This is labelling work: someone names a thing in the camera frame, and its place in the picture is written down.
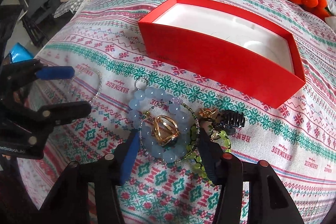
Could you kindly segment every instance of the red box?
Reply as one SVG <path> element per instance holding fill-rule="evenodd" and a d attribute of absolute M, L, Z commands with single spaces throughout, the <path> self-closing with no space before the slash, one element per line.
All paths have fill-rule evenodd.
<path fill-rule="evenodd" d="M 232 29 L 216 29 L 221 36 L 225 35 L 226 32 L 231 32 L 239 40 L 245 39 L 245 31 L 253 32 L 260 36 L 268 35 L 269 33 L 269 37 L 272 39 L 267 39 L 270 43 L 269 45 L 274 48 L 280 47 L 280 42 L 276 42 L 277 37 L 282 40 L 284 38 L 288 45 L 281 45 L 281 49 L 285 51 L 286 47 L 288 48 L 293 72 L 233 42 L 190 29 L 155 23 L 156 20 L 162 18 L 171 9 L 177 7 L 177 4 L 186 5 L 185 7 L 188 9 L 190 9 L 190 5 L 202 7 L 196 8 L 199 11 L 197 10 L 198 12 L 196 11 L 195 13 L 200 13 L 202 11 L 200 9 L 203 8 L 210 9 L 204 10 L 204 16 L 208 16 L 209 11 L 210 14 L 216 14 L 218 13 L 216 11 L 219 11 L 228 18 L 235 16 L 235 19 L 228 21 L 231 24 L 229 26 L 233 26 Z M 210 22 L 204 28 L 211 29 L 212 25 L 215 22 L 217 23 L 217 21 L 212 21 L 211 23 L 209 20 L 204 20 L 205 25 Z M 150 58 L 192 71 L 233 87 L 273 108 L 278 108 L 305 84 L 305 74 L 293 35 L 278 24 L 247 10 L 213 0 L 167 0 L 144 16 L 138 22 L 138 25 Z M 202 29 L 202 26 L 196 23 L 193 28 Z M 241 28 L 241 33 L 234 31 L 236 27 Z M 261 42 L 250 40 L 244 42 L 244 45 L 248 44 L 256 47 L 259 45 L 258 43 Z M 273 58 L 272 54 L 275 54 L 273 59 L 277 60 L 277 62 L 283 62 L 282 59 L 285 59 L 285 57 L 278 58 L 276 56 L 278 53 L 275 50 L 267 52 L 267 45 L 267 43 L 261 44 L 257 49 L 265 49 L 267 55 Z"/>

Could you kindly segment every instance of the chair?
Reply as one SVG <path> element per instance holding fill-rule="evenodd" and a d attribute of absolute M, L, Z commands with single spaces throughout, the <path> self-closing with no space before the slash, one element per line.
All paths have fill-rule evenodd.
<path fill-rule="evenodd" d="M 49 40 L 48 36 L 38 27 L 38 24 L 50 17 L 60 4 L 60 0 L 29 0 L 22 23 L 36 47 L 41 46 L 44 38 Z"/>

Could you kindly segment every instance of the bed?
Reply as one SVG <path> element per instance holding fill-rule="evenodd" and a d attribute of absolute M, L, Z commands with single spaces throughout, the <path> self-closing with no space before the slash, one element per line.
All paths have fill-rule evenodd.
<path fill-rule="evenodd" d="M 137 21 L 164 1 L 86 0 L 83 9 L 37 55 L 50 66 L 70 65 L 76 71 L 85 66 L 95 68 L 103 80 L 102 92 L 87 119 L 56 128 L 42 160 L 18 159 L 34 204 L 42 205 L 70 161 L 94 161 L 113 152 L 128 137 L 132 124 L 127 104 L 135 80 L 147 76 L 151 86 L 178 96 L 195 111 L 217 107 L 244 112 L 246 126 L 231 138 L 232 152 L 248 162 L 267 160 L 305 223 L 321 223 L 336 198 L 335 33 L 325 22 L 286 0 L 216 0 L 262 15 L 293 33 L 307 84 L 281 107 L 272 109 L 228 86 L 148 58 Z M 64 102 L 65 96 L 89 100 L 97 92 L 97 79 L 97 75 L 83 74 L 70 92 L 64 81 L 37 82 L 28 104 L 37 109 Z M 118 188 L 118 194 L 126 223 L 210 224 L 219 187 L 195 175 L 188 160 L 168 168 L 139 154 L 130 180 Z M 248 196 L 245 184 L 241 223 L 246 223 Z M 89 186 L 89 200 L 95 223 L 93 185 Z"/>

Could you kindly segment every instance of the blue gripper pad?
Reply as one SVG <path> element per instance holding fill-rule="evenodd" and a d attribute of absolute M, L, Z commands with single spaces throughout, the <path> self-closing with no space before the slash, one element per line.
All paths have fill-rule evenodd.
<path fill-rule="evenodd" d="M 71 79 L 75 75 L 75 70 L 71 66 L 44 67 L 35 75 L 41 80 Z"/>
<path fill-rule="evenodd" d="M 139 131 L 137 129 L 131 130 L 125 144 L 127 144 L 127 146 L 129 145 L 129 148 L 120 167 L 120 186 L 124 185 L 126 180 L 128 180 L 131 176 L 135 158 L 137 157 L 139 151 L 140 141 Z"/>

